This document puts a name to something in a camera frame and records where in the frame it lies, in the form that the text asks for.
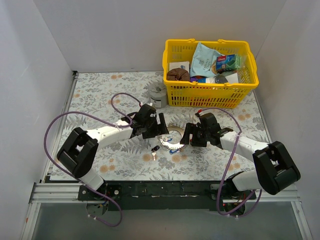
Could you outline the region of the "metal disc with keyrings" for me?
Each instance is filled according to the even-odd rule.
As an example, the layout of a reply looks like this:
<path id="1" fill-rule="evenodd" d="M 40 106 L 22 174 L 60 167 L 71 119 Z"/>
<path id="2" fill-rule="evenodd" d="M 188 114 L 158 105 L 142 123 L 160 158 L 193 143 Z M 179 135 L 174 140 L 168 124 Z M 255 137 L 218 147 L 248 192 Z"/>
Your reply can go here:
<path id="1" fill-rule="evenodd" d="M 180 144 L 180 140 L 184 134 L 184 129 L 182 129 L 181 127 L 179 126 L 168 126 L 167 127 L 168 131 L 169 131 L 169 134 L 162 134 L 160 137 L 159 137 L 159 141 L 161 143 L 161 145 L 165 148 L 167 148 L 168 150 L 170 150 L 172 153 L 173 152 L 176 152 L 176 151 L 179 151 L 180 149 L 183 149 L 185 147 L 184 144 Z M 179 140 L 174 140 L 174 138 L 170 135 L 170 132 L 177 132 L 179 133 L 180 135 L 180 139 Z M 172 137 L 172 141 L 170 142 L 165 142 L 163 141 L 163 137 Z"/>

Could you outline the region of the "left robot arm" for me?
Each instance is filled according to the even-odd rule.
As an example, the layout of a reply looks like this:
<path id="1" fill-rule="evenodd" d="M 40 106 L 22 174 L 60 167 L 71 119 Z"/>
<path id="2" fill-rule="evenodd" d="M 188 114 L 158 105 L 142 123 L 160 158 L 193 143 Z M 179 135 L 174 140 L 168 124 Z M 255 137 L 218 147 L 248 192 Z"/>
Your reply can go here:
<path id="1" fill-rule="evenodd" d="M 74 128 L 56 157 L 72 177 L 89 187 L 89 194 L 95 200 L 101 200 L 107 191 L 104 179 L 93 168 L 97 151 L 140 135 L 143 139 L 150 139 L 168 133 L 164 114 L 157 113 L 150 104 L 144 104 L 137 113 L 104 127 L 90 130 Z"/>

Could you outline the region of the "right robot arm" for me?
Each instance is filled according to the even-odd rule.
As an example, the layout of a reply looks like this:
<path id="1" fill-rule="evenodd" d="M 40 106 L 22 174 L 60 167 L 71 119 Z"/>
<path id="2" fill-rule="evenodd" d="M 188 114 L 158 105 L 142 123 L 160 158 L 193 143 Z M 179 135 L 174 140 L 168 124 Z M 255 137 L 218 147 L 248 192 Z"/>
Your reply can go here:
<path id="1" fill-rule="evenodd" d="M 221 128 L 213 113 L 198 115 L 198 123 L 187 123 L 180 140 L 183 145 L 206 147 L 207 144 L 238 154 L 254 163 L 254 171 L 230 176 L 223 187 L 237 199 L 245 191 L 264 190 L 276 195 L 301 178 L 301 173 L 283 143 L 266 143 L 239 136 L 233 129 Z"/>

